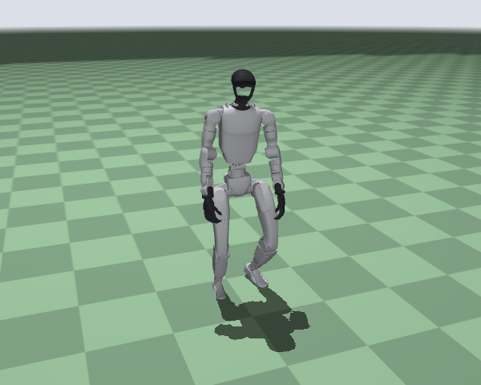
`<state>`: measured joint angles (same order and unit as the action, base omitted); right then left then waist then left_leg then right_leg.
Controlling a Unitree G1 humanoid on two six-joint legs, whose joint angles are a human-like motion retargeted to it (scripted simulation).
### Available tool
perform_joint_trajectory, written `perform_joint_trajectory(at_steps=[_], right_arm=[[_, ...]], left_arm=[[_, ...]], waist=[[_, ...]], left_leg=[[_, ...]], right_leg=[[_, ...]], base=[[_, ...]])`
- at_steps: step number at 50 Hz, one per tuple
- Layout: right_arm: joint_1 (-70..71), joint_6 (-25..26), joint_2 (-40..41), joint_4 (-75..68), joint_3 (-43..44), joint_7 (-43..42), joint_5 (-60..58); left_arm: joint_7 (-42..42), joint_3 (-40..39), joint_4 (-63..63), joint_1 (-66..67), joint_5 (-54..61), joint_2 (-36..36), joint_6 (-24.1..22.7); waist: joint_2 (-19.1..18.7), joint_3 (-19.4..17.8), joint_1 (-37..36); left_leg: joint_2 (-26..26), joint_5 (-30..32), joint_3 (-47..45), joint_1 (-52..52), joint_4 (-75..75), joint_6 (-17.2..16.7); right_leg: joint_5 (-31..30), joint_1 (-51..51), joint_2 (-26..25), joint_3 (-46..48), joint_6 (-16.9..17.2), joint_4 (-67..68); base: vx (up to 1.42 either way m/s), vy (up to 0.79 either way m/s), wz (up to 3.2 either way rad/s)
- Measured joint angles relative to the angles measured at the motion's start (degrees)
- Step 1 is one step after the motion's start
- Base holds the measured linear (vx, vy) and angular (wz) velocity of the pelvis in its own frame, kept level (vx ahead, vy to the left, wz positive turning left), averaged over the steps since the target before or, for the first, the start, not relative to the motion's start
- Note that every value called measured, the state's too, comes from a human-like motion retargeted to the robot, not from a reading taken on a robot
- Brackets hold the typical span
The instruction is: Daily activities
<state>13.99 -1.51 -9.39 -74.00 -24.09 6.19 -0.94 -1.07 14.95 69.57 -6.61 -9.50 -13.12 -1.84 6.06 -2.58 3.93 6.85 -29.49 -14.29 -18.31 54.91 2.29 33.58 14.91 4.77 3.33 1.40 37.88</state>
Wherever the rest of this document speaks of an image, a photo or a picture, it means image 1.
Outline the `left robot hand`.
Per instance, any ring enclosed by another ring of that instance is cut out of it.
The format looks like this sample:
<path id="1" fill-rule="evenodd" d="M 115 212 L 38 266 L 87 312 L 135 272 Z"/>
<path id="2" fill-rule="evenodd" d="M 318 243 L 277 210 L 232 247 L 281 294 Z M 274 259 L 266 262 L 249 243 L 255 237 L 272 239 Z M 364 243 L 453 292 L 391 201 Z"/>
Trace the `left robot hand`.
<path id="1" fill-rule="evenodd" d="M 285 196 L 284 196 L 285 191 L 284 189 L 281 190 L 281 184 L 279 183 L 276 183 L 274 185 L 274 188 L 275 188 L 275 194 L 277 194 L 277 200 L 278 200 L 278 205 L 275 212 L 277 213 L 277 211 L 280 209 L 279 214 L 274 219 L 279 220 L 284 215 L 284 212 L 285 212 Z"/>

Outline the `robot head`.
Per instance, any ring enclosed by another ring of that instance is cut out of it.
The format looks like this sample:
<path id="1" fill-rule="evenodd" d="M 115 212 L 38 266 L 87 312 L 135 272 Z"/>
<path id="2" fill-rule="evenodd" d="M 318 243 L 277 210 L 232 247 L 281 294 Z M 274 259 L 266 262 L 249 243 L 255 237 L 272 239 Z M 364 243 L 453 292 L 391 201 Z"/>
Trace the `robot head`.
<path id="1" fill-rule="evenodd" d="M 232 105 L 232 107 L 234 107 L 237 110 L 241 110 L 241 111 L 250 109 L 250 106 L 247 107 L 245 105 L 252 98 L 254 88 L 255 88 L 255 85 L 256 85 L 256 80 L 255 80 L 253 74 L 248 70 L 240 69 L 240 70 L 235 71 L 232 74 L 231 80 L 232 80 L 233 91 L 234 91 L 234 94 L 236 96 L 236 100 L 234 101 L 234 103 L 237 103 L 239 105 L 239 106 L 233 106 Z M 237 95 L 237 93 L 236 93 L 237 87 L 240 87 L 240 88 L 251 87 L 252 89 L 251 89 L 250 95 L 249 96 Z M 229 104 L 229 105 L 231 105 L 231 104 Z"/>

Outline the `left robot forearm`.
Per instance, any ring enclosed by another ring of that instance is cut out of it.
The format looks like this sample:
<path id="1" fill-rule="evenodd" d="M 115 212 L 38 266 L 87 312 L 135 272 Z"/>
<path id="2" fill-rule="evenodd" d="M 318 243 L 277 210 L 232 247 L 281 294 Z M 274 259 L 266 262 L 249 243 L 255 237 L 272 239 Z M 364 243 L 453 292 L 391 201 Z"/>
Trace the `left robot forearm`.
<path id="1" fill-rule="evenodd" d="M 282 168 L 281 168 L 281 154 L 280 154 L 280 149 L 279 149 L 278 146 L 277 146 L 277 154 L 278 154 L 278 159 L 273 159 L 272 161 L 269 161 L 274 191 L 275 191 L 274 185 L 276 183 L 281 184 L 281 190 L 283 190 L 285 188 L 285 184 L 282 181 L 283 180 L 283 173 L 282 173 Z"/>

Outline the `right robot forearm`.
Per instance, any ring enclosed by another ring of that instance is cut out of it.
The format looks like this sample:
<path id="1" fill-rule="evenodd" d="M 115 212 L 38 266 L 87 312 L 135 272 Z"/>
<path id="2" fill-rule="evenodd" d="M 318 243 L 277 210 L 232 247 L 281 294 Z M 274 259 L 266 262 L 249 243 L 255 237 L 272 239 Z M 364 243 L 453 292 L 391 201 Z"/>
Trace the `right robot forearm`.
<path id="1" fill-rule="evenodd" d="M 211 186 L 213 188 L 212 186 L 213 185 L 213 174 L 212 174 L 213 163 L 212 161 L 207 161 L 207 159 L 208 159 L 208 149 L 202 148 L 200 151 L 200 168 L 201 168 L 200 192 L 203 196 L 208 195 L 208 191 L 207 191 L 208 186 Z"/>

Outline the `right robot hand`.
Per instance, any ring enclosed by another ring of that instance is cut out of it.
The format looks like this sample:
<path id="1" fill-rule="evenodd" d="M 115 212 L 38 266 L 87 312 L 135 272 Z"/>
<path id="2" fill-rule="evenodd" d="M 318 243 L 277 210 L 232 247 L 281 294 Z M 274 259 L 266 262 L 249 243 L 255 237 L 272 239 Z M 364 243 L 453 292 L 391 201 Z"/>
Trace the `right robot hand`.
<path id="1" fill-rule="evenodd" d="M 216 208 L 212 200 L 212 198 L 214 197 L 213 188 L 211 186 L 208 186 L 207 191 L 207 196 L 202 195 L 202 198 L 204 199 L 204 217 L 207 221 L 211 221 L 212 223 L 216 224 L 221 222 L 221 220 L 218 220 L 216 218 L 216 214 L 214 212 L 216 211 L 219 215 L 222 215 L 222 213 Z"/>

